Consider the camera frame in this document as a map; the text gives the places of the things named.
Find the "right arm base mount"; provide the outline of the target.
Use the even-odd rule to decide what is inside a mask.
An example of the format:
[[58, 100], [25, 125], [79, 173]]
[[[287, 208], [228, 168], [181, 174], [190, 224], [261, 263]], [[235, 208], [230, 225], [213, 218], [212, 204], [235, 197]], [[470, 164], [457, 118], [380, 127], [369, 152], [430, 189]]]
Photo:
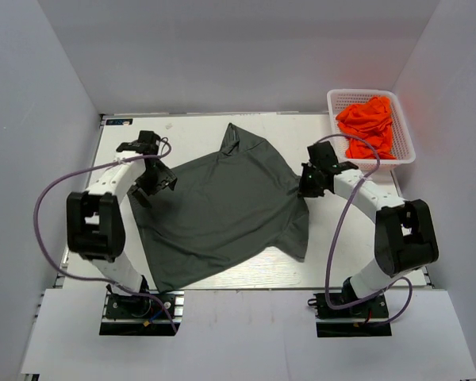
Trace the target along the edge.
[[391, 337], [392, 330], [386, 299], [383, 295], [346, 310], [333, 310], [324, 293], [307, 301], [316, 315], [318, 338]]

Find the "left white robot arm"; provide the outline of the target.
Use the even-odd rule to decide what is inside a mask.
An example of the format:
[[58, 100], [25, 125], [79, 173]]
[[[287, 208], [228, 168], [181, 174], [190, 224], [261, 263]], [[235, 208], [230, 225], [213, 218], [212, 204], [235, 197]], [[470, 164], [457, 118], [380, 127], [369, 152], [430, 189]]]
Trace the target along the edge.
[[161, 158], [167, 144], [152, 131], [142, 130], [132, 142], [116, 148], [113, 161], [83, 192], [67, 196], [67, 245], [92, 263], [115, 293], [146, 293], [148, 281], [125, 254], [126, 232], [121, 202], [128, 196], [149, 208], [149, 198], [165, 188], [173, 190], [177, 177]]

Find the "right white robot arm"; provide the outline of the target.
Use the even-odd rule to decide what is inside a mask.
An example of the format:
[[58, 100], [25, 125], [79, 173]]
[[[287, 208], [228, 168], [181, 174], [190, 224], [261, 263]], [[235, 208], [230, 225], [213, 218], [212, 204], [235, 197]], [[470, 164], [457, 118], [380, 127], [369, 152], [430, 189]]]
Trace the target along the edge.
[[329, 293], [324, 295], [330, 309], [351, 309], [376, 298], [410, 272], [438, 260], [426, 202], [388, 194], [353, 163], [338, 161], [328, 141], [309, 146], [308, 154], [309, 161], [302, 166], [300, 196], [317, 198], [329, 191], [346, 199], [346, 210], [355, 206], [374, 223], [374, 258], [344, 281], [340, 303], [333, 303]]

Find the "dark grey t shirt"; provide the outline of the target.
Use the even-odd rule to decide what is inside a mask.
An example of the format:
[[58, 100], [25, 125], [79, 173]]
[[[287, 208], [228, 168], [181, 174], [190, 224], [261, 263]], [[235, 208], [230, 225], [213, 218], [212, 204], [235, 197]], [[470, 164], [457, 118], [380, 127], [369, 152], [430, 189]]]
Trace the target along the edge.
[[174, 190], [129, 199], [158, 291], [226, 271], [268, 247], [303, 261], [309, 209], [265, 138], [228, 124], [219, 151], [174, 168]]

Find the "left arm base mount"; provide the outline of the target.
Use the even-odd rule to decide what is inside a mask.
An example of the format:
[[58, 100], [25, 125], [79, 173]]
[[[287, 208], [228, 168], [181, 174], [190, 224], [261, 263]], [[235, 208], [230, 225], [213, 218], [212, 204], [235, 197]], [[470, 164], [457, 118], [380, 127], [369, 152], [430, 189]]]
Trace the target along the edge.
[[184, 293], [150, 298], [108, 292], [102, 311], [99, 335], [104, 337], [174, 337], [182, 322]]

